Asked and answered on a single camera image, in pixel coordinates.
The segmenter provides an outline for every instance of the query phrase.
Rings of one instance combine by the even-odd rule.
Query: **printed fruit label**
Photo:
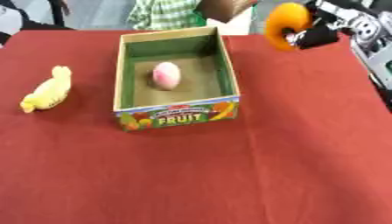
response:
[[[122,112],[117,115],[125,130],[145,130],[235,118],[237,108],[236,101],[221,101],[205,105],[168,106],[145,112]]]

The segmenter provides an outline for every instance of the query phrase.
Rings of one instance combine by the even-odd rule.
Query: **cardboard box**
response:
[[[181,70],[172,91],[151,83],[152,70],[170,61]],[[235,118],[240,91],[215,27],[121,36],[114,112],[125,130]]]

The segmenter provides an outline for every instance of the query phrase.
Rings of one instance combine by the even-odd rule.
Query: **plaid shirt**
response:
[[[198,26],[194,10],[201,0],[137,0],[128,20],[135,30],[172,30]]]

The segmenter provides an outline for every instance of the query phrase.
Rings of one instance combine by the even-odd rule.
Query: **yellow plush toy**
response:
[[[28,94],[20,103],[25,113],[35,109],[51,109],[63,102],[71,88],[71,70],[67,66],[56,66],[52,70],[52,78]]]

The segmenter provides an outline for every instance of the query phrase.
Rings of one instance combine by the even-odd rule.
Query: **ball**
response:
[[[179,85],[181,72],[179,67],[171,62],[163,62],[154,68],[152,79],[159,88],[173,90]]]

